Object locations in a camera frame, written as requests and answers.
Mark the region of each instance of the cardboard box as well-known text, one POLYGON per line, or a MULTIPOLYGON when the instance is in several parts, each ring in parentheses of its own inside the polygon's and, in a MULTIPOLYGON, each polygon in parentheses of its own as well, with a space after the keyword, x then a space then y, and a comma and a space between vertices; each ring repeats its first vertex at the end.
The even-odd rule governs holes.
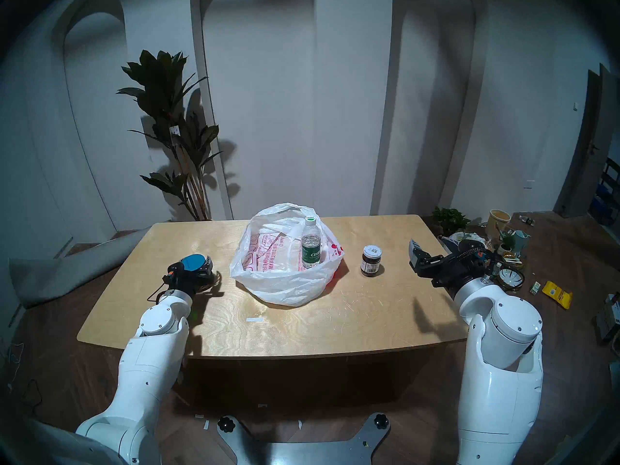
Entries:
POLYGON ((603 341, 611 340, 620 330, 620 303, 612 303, 614 295, 608 295, 601 311, 597 313, 597 327, 603 341))

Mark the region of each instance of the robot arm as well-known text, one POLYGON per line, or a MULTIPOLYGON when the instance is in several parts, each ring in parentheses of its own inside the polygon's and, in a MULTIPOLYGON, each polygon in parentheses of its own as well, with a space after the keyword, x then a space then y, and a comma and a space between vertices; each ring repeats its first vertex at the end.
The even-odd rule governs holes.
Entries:
POLYGON ((485 363, 485 323, 469 324, 459 399, 459 465, 512 463, 538 414, 543 385, 542 333, 523 354, 516 373, 485 363))
POLYGON ((161 399, 178 376, 189 335, 192 298, 213 285, 209 257, 192 255, 168 268, 170 288, 144 312, 118 364, 118 387, 110 406, 76 433, 102 443, 127 464, 159 464, 155 426, 161 399))
POLYGON ((476 242, 459 253, 431 257, 411 240, 409 264, 434 287, 444 287, 469 324, 459 399, 460 465, 509 464, 536 420, 543 385, 543 321, 527 301, 508 295, 489 278, 476 242), (505 370, 519 361, 516 372, 505 370))

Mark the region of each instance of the plastic bag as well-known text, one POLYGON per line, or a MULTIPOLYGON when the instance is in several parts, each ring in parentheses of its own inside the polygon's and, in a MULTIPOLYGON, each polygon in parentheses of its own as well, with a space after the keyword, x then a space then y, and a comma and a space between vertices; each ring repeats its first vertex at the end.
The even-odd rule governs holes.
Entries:
POLYGON ((319 296, 340 266, 344 251, 312 208, 281 203, 247 224, 230 264, 231 277, 263 301, 300 306, 319 296), (307 216, 321 230, 321 262, 305 269, 301 233, 307 216))

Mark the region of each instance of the potted plant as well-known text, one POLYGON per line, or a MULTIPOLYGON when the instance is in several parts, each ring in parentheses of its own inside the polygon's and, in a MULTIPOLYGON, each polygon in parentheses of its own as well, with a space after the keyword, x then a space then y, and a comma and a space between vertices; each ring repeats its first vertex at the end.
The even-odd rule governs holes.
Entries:
POLYGON ((204 166, 217 154, 209 155, 211 142, 218 136, 218 125, 200 127, 195 113, 183 116, 183 97, 200 81, 188 86, 194 74, 181 83, 187 57, 181 52, 171 56, 160 51, 155 58, 146 50, 139 63, 122 66, 129 77, 144 88, 121 88, 117 94, 135 98, 140 109, 155 121, 153 135, 129 130, 162 143, 174 156, 176 170, 142 176, 148 184, 175 195, 194 220, 209 220, 209 204, 204 184, 204 166))
POLYGON ((443 236, 450 236, 457 231, 465 230, 471 220, 465 218, 456 208, 441 208, 435 206, 433 218, 443 228, 443 236))
POLYGON ((504 256, 504 254, 510 253, 512 252, 512 250, 515 249, 516 240, 515 240, 515 235, 513 233, 502 232, 500 234, 500 240, 502 241, 502 243, 500 244, 500 247, 497 249, 497 253, 500 254, 501 256, 504 256))

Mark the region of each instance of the yellow package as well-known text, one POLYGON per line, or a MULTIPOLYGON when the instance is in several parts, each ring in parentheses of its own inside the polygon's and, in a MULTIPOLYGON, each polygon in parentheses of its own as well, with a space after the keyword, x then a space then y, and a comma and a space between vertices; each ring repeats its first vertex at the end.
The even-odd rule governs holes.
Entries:
POLYGON ((570 302, 573 299, 573 292, 566 292, 562 288, 558 287, 553 281, 545 283, 542 292, 556 300, 562 307, 569 309, 570 302))

